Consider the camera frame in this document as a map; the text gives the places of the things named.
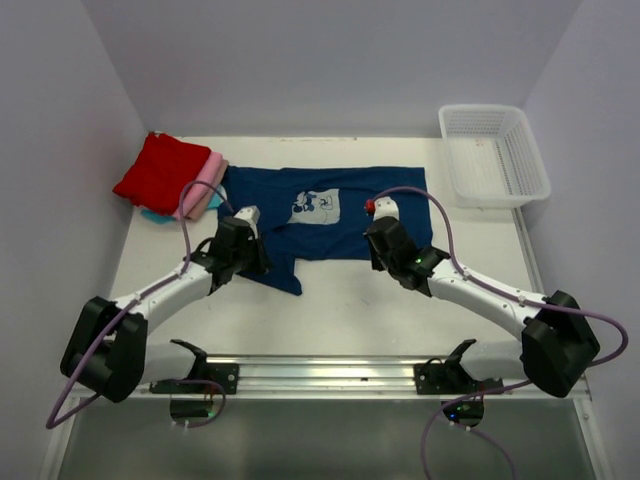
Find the t-shirt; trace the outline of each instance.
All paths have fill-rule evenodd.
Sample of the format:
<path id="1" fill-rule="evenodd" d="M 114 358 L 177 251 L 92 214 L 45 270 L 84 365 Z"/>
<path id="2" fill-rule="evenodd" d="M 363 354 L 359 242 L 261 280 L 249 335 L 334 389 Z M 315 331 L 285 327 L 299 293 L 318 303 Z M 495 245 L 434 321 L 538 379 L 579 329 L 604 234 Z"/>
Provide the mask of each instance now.
<path id="1" fill-rule="evenodd" d="M 273 269 L 247 278 L 302 294 L 295 259 L 369 260 L 363 236 L 372 217 L 364 206 L 383 190 L 413 186 L 426 190 L 422 168 L 370 167 L 270 170 L 229 167 L 222 182 L 230 203 L 260 209 L 258 230 Z M 417 246 L 431 243 L 429 204 L 415 193 L 394 193 L 400 221 Z"/>

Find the white plastic basket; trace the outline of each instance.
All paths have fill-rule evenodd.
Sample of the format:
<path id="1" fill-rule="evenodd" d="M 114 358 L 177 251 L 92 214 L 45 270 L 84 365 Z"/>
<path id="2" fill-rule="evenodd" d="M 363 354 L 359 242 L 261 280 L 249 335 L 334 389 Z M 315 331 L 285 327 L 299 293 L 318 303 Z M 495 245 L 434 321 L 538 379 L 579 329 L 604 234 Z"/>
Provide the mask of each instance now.
<path id="1" fill-rule="evenodd" d="M 446 105 L 439 116 L 458 205 L 516 208 L 551 194 L 522 110 L 503 105 Z"/>

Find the folded red shirt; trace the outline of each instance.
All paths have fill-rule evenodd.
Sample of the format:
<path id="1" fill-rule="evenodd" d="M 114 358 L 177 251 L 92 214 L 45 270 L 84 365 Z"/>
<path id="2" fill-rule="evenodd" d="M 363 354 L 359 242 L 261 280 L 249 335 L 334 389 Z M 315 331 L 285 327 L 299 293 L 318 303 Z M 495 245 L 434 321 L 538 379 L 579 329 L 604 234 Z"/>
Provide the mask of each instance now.
<path id="1" fill-rule="evenodd" d="M 195 180 L 211 150 L 150 133 L 138 158 L 113 193 L 160 215 L 173 215 L 184 186 Z"/>

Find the white table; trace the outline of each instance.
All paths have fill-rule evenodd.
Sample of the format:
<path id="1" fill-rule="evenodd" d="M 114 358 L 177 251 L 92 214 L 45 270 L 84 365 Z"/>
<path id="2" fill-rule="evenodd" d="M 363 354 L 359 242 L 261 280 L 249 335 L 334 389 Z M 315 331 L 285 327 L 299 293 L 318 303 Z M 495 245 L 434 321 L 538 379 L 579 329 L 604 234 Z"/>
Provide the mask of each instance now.
<path id="1" fill-rule="evenodd" d="M 197 137 L 185 141 L 221 152 L 233 165 L 281 167 L 424 167 L 427 185 L 452 219 L 458 255 L 469 267 L 532 289 L 534 265 L 509 210 L 459 209 L 440 139 Z M 433 244 L 448 250 L 442 219 L 431 208 Z M 192 243 L 215 233 L 207 212 L 190 223 Z M 179 226 L 155 225 L 136 210 L 112 297 L 133 292 L 175 268 L 184 255 Z M 444 301 L 404 290 L 367 261 L 298 261 L 296 297 L 236 277 L 160 326 L 150 343 L 180 338 L 228 355 L 442 355 L 462 340 L 504 340 L 487 320 Z"/>

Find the cable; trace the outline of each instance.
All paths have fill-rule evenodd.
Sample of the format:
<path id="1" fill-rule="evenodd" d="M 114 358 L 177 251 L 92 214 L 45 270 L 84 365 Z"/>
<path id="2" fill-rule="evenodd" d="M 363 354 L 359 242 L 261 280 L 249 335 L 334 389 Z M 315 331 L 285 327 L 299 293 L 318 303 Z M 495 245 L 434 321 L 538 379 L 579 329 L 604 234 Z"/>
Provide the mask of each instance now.
<path id="1" fill-rule="evenodd" d="M 209 416 L 206 420 L 197 423 L 186 423 L 184 422 L 182 425 L 186 428 L 200 428 L 210 425 L 215 422 L 217 418 L 220 416 L 222 411 L 224 410 L 225 405 L 227 404 L 227 394 L 224 391 L 224 388 L 219 383 L 214 382 L 213 380 L 190 380 L 190 379 L 182 379 L 182 380 L 173 380 L 174 383 L 180 383 L 184 385 L 210 385 L 211 387 L 217 389 L 222 395 L 222 403 L 216 410 L 216 413 Z"/>
<path id="2" fill-rule="evenodd" d="M 61 417 L 58 417 L 58 414 L 60 413 L 60 409 L 62 408 L 62 405 L 64 404 L 64 402 L 69 397 L 69 394 L 71 393 L 71 389 L 73 388 L 75 383 L 78 381 L 78 378 L 80 377 L 80 374 L 82 373 L 82 370 L 84 370 L 84 368 L 86 367 L 87 363 L 89 362 L 89 360 L 91 359 L 93 354 L 96 352 L 96 350 L 98 349 L 98 347 L 100 346 L 102 341 L 105 339 L 105 337 L 110 332 L 112 332 L 114 330 L 114 328 L 118 325 L 118 323 L 120 323 L 120 321 L 124 318 L 124 316 L 127 313 L 129 313 L 131 311 L 131 309 L 133 309 L 136 305 L 138 305 L 142 300 L 144 300 L 146 297 L 151 295 L 153 292 L 161 289 L 162 287 L 165 287 L 166 285 L 169 285 L 174 280 L 177 280 L 178 278 L 180 278 L 180 276 L 183 273 L 185 273 L 187 271 L 187 269 L 189 268 L 189 261 L 190 261 L 189 257 L 191 256 L 191 243 L 189 242 L 189 232 L 187 231 L 187 221 L 186 221 L 185 216 L 184 216 L 184 197 L 186 196 L 187 191 L 192 186 L 194 186 L 196 184 L 206 185 L 207 187 L 211 188 L 214 192 L 216 192 L 220 196 L 220 198 L 222 198 L 223 203 L 233 213 L 233 207 L 231 206 L 229 201 L 226 199 L 226 197 L 219 191 L 217 185 L 211 185 L 211 184 L 209 184 L 207 182 L 203 182 L 201 180 L 194 180 L 192 182 L 187 183 L 184 186 L 184 188 L 182 189 L 182 192 L 180 193 L 180 201 L 179 201 L 179 204 L 178 204 L 178 211 L 180 212 L 180 224 L 182 226 L 182 233 L 184 234 L 184 240 L 185 240 L 185 246 L 186 246 L 186 250 L 187 250 L 187 256 L 185 257 L 184 264 L 182 265 L 182 268 L 180 269 L 180 273 L 179 274 L 174 273 L 173 275 L 171 275 L 171 276 L 169 276 L 169 277 L 167 277 L 167 278 L 165 278 L 163 280 L 160 280 L 159 282 L 151 285 L 149 288 L 144 290 L 142 293 L 140 293 L 140 296 L 139 296 L 138 299 L 131 300 L 131 302 L 129 302 L 122 310 L 120 310 L 116 314 L 116 316 L 113 317 L 113 319 L 100 331 L 100 333 L 98 333 L 96 338 L 93 340 L 93 342 L 91 343 L 91 345 L 89 346 L 87 351 L 84 353 L 84 355 L 82 356 L 82 358 L 78 362 L 78 365 L 76 366 L 76 368 L 73 370 L 73 373 L 71 374 L 71 376 L 67 380 L 67 383 L 64 386 L 64 388 L 62 389 L 62 392 L 60 393 L 60 396 L 55 401 L 55 403 L 53 405 L 53 408 L 51 409 L 51 413 L 49 414 L 49 417 L 47 418 L 47 422 L 45 424 L 47 429 L 51 430 L 52 428 L 57 427 L 62 422 L 68 420 L 69 418 L 74 416 L 76 413 L 78 413 L 79 411 L 83 410 L 85 407 L 87 407 L 91 403 L 93 403 L 100 396 L 99 394 L 96 393 L 95 395 L 83 400 L 79 405 L 77 405 L 72 410 L 70 410 L 67 413 L 65 413 L 64 415 L 62 415 Z M 224 394 L 224 390 L 222 390 L 222 392 L 223 392 L 223 406 L 221 407 L 220 411 L 222 411 L 222 408 L 224 407 L 224 402 L 226 401 L 225 400 L 226 396 Z"/>
<path id="3" fill-rule="evenodd" d="M 462 267 L 462 265 L 460 264 L 460 262 L 458 261 L 458 258 L 456 256 L 456 252 L 455 252 L 455 245 L 453 242 L 453 229 L 451 228 L 451 221 L 449 220 L 449 216 L 447 215 L 447 212 L 445 211 L 444 207 L 442 206 L 442 204 L 440 203 L 440 201 L 435 198 L 433 195 L 431 195 L 430 193 L 428 193 L 425 190 L 422 190 L 420 188 L 417 187 L 410 187 L 410 186 L 401 186 L 401 187 L 393 187 L 393 188 L 389 188 L 387 190 L 384 190 L 383 192 L 380 192 L 379 194 L 377 194 L 373 200 L 378 200 L 381 197 L 385 197 L 391 193 L 394 192 L 413 192 L 413 193 L 417 193 L 419 195 L 422 195 L 424 197 L 426 197 L 428 200 L 430 200 L 438 209 L 438 211 L 440 212 L 440 215 L 442 216 L 442 219 L 444 221 L 444 225 L 445 225 L 445 229 L 447 230 L 447 241 L 449 243 L 449 255 L 451 255 L 451 263 L 453 263 L 454 268 L 458 271 L 458 273 L 460 275 L 463 275 L 464 278 L 467 278 L 468 280 L 470 280 L 472 283 L 475 283 L 476 285 L 478 285 L 481 288 L 484 288 L 485 290 L 498 295 L 500 297 L 506 298 L 507 300 L 511 300 L 513 302 L 520 302 L 520 298 L 518 298 L 515 295 L 512 295 L 508 292 L 505 292 L 504 290 L 501 290 L 500 288 L 494 287 L 493 285 L 486 283 L 472 275 L 470 275 L 468 272 L 466 272 L 464 270 L 464 268 Z M 618 322 L 617 320 L 614 320 L 611 317 L 608 317 L 607 315 L 602 315 L 600 313 L 597 312 L 592 312 L 590 310 L 582 310 L 582 309 L 578 309 L 578 308 L 569 308 L 569 307 L 561 307 L 561 306 L 557 306 L 557 305 L 548 305 L 546 303 L 540 303 L 540 302 L 534 302 L 533 300 L 528 300 L 525 299 L 523 302 L 525 305 L 528 305 L 530 307 L 534 307 L 534 308 L 541 308 L 541 309 L 545 309 L 545 310 L 550 310 L 550 311 L 554 311 L 554 312 L 559 312 L 559 313 L 567 313 L 567 314 L 577 314 L 577 315 L 582 315 L 584 317 L 590 317 L 590 318 L 594 318 L 596 320 L 600 320 L 602 322 L 605 322 L 609 325 L 612 325 L 613 327 L 615 327 L 618 332 L 620 332 L 620 336 L 621 341 L 620 341 L 620 345 L 618 346 L 618 348 L 616 350 L 614 350 L 612 353 L 605 355 L 604 357 L 598 359 L 598 360 L 594 360 L 593 362 L 591 362 L 591 364 L 589 365 L 590 367 L 594 367 L 597 365 L 602 365 L 604 363 L 610 362 L 611 360 L 619 357 L 622 352 L 624 352 L 627 348 L 627 346 L 629 345 L 629 334 L 627 333 L 627 330 L 622 326 L 622 324 L 620 322 Z M 501 393 L 505 393 L 511 390 L 515 390 L 516 388 L 520 388 L 523 387 L 525 385 L 529 385 L 531 382 L 530 381 L 525 381 L 525 382 L 521 382 L 521 383 L 517 383 L 515 385 L 511 385 L 509 387 L 502 387 L 502 388 L 496 388 L 496 389 L 492 389 L 492 390 L 487 390 L 483 392 L 483 395 L 496 395 L 496 394 L 501 394 Z M 429 468 L 427 466 L 427 458 L 426 458 L 426 442 L 427 442 L 427 435 L 429 434 L 429 430 L 431 429 L 435 419 L 440 415 L 441 412 L 444 411 L 444 409 L 448 408 L 451 405 L 456 405 L 464 400 L 467 400 L 469 398 L 474 398 L 475 396 L 477 396 L 477 392 L 469 394 L 469 395 L 464 395 L 462 397 L 458 397 L 456 399 L 453 399 L 449 402 L 446 402 L 444 405 L 442 405 L 440 407 L 440 409 L 438 409 L 432 416 L 431 418 L 429 418 L 429 420 L 427 421 L 427 424 L 424 427 L 424 430 L 422 431 L 422 436 L 420 438 L 420 460 L 422 462 L 422 469 L 424 471 L 425 476 L 428 479 L 433 478 L 431 476 L 431 472 L 429 471 Z M 511 456 L 506 452 L 506 450 L 504 450 L 504 448 L 502 446 L 500 446 L 493 438 L 491 438 L 489 435 L 487 435 L 484 432 L 478 431 L 478 430 L 471 430 L 471 432 L 473 432 L 474 434 L 484 438 L 485 440 L 487 440 L 489 443 L 493 444 L 495 447 L 497 447 L 502 454 L 505 456 L 505 458 L 507 459 L 507 461 L 509 462 L 509 467 L 511 469 L 511 475 L 514 479 L 518 478 L 518 474 L 516 472 L 515 469 L 515 464 L 513 462 L 513 459 L 511 458 Z"/>

